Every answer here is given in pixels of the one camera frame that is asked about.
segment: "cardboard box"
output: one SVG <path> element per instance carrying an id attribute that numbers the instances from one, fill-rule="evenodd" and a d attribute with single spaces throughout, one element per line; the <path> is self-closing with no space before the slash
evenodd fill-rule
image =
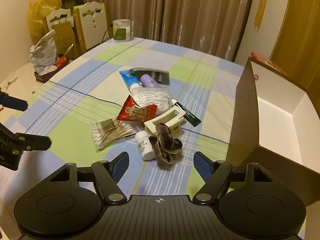
<path id="1" fill-rule="evenodd" d="M 308 90 L 249 58 L 236 90 L 226 160 L 261 164 L 305 206 L 320 200 L 320 119 Z"/>
<path id="2" fill-rule="evenodd" d="M 71 44 L 73 48 L 68 52 L 68 58 L 75 60 L 79 57 L 78 46 L 76 44 L 75 34 L 69 22 L 53 25 L 52 28 L 56 31 L 54 40 L 57 46 L 57 54 L 65 54 Z"/>

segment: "tablecloth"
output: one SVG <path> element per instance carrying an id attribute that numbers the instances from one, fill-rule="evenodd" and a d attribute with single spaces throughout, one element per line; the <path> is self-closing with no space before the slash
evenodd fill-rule
<path id="1" fill-rule="evenodd" d="M 117 116 L 129 94 L 118 71 L 150 66 L 169 71 L 171 96 L 202 120 L 197 127 L 183 124 L 182 159 L 173 165 L 142 161 L 134 138 L 97 151 L 90 135 L 93 123 Z M 49 136 L 52 146 L 25 152 L 18 171 L 0 167 L 0 226 L 9 238 L 17 238 L 15 202 L 64 163 L 91 166 L 122 151 L 129 153 L 130 165 L 118 185 L 127 197 L 192 198 L 204 184 L 193 167 L 194 152 L 212 160 L 226 157 L 242 71 L 242 66 L 203 52 L 139 38 L 110 40 L 85 53 L 44 84 L 28 101 L 27 111 L 15 112 L 4 124 L 13 132 Z M 91 183 L 81 186 L 93 190 Z"/>

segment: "plaid tablecloth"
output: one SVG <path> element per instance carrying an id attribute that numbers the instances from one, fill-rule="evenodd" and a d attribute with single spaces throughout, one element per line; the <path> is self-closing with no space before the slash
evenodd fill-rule
<path id="1" fill-rule="evenodd" d="M 135 139 L 97 151 L 90 127 L 115 117 L 129 91 L 118 71 L 133 67 L 168 70 L 171 96 L 202 120 L 183 125 L 182 160 L 174 165 L 142 161 Z M 25 152 L 18 171 L 0 167 L 0 226 L 9 238 L 20 233 L 13 215 L 17 199 L 67 162 L 91 166 L 112 160 L 122 151 L 130 165 L 119 182 L 122 191 L 143 195 L 191 197 L 204 184 L 193 167 L 193 154 L 202 151 L 212 160 L 225 159 L 233 119 L 236 85 L 243 67 L 192 49 L 134 38 L 126 43 L 105 42 L 58 72 L 4 124 L 13 132 L 49 136 L 46 152 Z M 93 190 L 90 183 L 81 186 Z"/>

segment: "purple cylinder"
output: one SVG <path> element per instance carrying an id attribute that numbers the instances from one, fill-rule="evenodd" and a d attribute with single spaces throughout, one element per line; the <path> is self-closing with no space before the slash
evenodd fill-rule
<path id="1" fill-rule="evenodd" d="M 142 85 L 146 88 L 160 88 L 161 85 L 158 84 L 152 77 L 150 77 L 148 74 L 144 74 L 140 78 L 140 82 Z"/>

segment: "yellow plastic bag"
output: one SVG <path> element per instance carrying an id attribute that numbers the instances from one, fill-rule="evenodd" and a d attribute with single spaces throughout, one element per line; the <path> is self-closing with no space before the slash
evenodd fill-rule
<path id="1" fill-rule="evenodd" d="M 45 17 L 52 11 L 60 9 L 61 0 L 38 0 L 29 3 L 28 26 L 31 35 L 43 36 Z"/>

